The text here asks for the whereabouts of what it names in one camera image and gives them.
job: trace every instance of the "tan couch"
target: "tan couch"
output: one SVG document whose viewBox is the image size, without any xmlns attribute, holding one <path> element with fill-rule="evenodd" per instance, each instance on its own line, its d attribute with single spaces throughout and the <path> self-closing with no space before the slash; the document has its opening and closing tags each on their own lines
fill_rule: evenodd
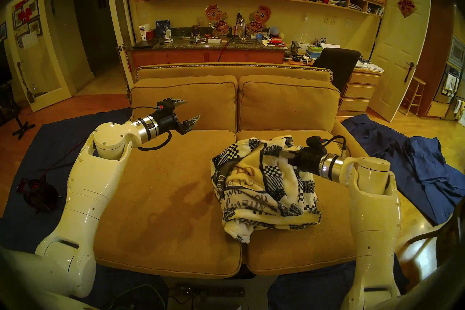
<svg viewBox="0 0 465 310">
<path fill-rule="evenodd" d="M 180 277 L 226 278 L 242 264 L 255 274 L 317 269 L 355 258 L 345 187 L 315 176 L 321 223 L 305 230 L 260 230 L 249 245 L 223 231 L 209 161 L 237 140 L 291 134 L 344 135 L 352 156 L 365 151 L 336 121 L 340 92 L 326 69 L 268 64 L 179 64 L 137 69 L 132 107 L 167 97 L 188 103 L 183 121 L 200 114 L 195 131 L 157 151 L 134 149 L 95 237 L 99 264 Z M 134 117 L 150 109 L 134 110 Z M 145 146 L 156 146 L 166 135 Z M 340 153 L 335 143 L 329 152 Z"/>
</svg>

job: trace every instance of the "back cushion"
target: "back cushion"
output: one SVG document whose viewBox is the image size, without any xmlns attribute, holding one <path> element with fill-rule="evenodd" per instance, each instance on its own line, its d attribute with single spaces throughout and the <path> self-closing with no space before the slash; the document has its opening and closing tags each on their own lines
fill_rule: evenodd
<svg viewBox="0 0 465 310">
<path fill-rule="evenodd" d="M 240 130 L 327 130 L 340 92 L 325 81 L 250 75 L 239 79 Z"/>
<path fill-rule="evenodd" d="M 180 98 L 187 101 L 176 107 L 180 122 L 200 115 L 195 130 L 236 132 L 237 85 L 237 79 L 232 75 L 146 78 L 136 82 L 132 88 L 131 106 L 155 107 L 165 98 Z M 133 119 L 153 111 L 136 109 Z"/>
</svg>

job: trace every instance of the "wooden stool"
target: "wooden stool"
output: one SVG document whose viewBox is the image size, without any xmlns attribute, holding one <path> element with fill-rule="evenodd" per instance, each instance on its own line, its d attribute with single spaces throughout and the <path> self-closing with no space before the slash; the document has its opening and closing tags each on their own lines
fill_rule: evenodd
<svg viewBox="0 0 465 310">
<path fill-rule="evenodd" d="M 412 84 L 415 86 L 415 91 L 413 91 L 413 92 L 411 93 L 412 98 L 411 98 L 410 100 L 407 98 L 409 90 L 411 91 L 411 88 L 409 87 L 409 88 L 407 89 L 407 92 L 405 93 L 404 99 L 402 100 L 402 103 L 405 103 L 405 102 L 406 102 L 406 104 L 407 104 L 406 112 L 400 111 L 400 108 L 399 108 L 399 111 L 400 111 L 401 113 L 403 113 L 404 115 L 406 115 L 406 116 L 408 115 L 408 113 L 409 113 L 409 111 L 410 111 L 410 108 L 411 108 L 412 106 L 416 106 L 416 107 L 417 107 L 417 112 L 415 113 L 415 115 L 418 115 L 418 109 L 419 109 L 419 106 L 420 106 L 420 103 L 421 103 L 421 97 L 422 97 L 422 95 L 423 95 L 424 86 L 426 85 L 426 82 L 423 81 L 423 80 L 420 80 L 419 78 L 417 78 L 417 77 L 415 77 L 415 76 L 413 76 L 413 79 L 412 79 L 412 82 L 410 83 L 410 86 L 412 86 Z M 422 85 L 422 87 L 421 87 L 421 92 L 418 93 L 418 88 L 420 87 L 420 85 Z M 419 97 L 418 103 L 417 103 L 417 104 L 414 104 L 413 101 L 415 100 L 416 97 Z"/>
</svg>

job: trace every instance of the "white door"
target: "white door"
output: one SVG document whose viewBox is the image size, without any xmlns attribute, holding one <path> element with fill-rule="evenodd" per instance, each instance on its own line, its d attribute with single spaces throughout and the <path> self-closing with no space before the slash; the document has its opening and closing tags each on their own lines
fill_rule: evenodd
<svg viewBox="0 0 465 310">
<path fill-rule="evenodd" d="M 6 7 L 10 13 L 7 41 L 20 84 L 34 112 L 71 97 L 50 37 L 44 1 L 14 0 Z M 27 40 L 32 33 L 35 38 L 31 43 Z"/>
<path fill-rule="evenodd" d="M 118 51 L 120 55 L 120 61 L 124 68 L 126 80 L 131 88 L 134 84 L 129 70 L 129 63 L 126 57 L 126 48 L 130 45 L 134 45 L 133 30 L 131 21 L 129 18 L 129 10 L 127 0 L 108 0 L 110 5 L 110 11 L 112 14 L 113 27 L 116 35 L 116 42 L 118 44 Z"/>
<path fill-rule="evenodd" d="M 382 67 L 381 76 L 368 105 L 391 122 L 410 85 L 423 48 L 431 0 L 412 0 L 416 11 L 404 18 L 400 0 L 387 0 L 371 61 Z M 409 72 L 409 64 L 414 63 Z"/>
</svg>

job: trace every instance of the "navy blue sheet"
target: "navy blue sheet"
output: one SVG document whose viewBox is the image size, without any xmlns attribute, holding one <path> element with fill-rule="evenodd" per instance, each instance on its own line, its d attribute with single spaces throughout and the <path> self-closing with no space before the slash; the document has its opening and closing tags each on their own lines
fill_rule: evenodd
<svg viewBox="0 0 465 310">
<path fill-rule="evenodd" d="M 437 137 L 408 138 L 366 114 L 348 118 L 342 125 L 369 156 L 391 163 L 398 190 L 432 223 L 447 221 L 465 196 L 465 175 L 445 163 Z"/>
</svg>

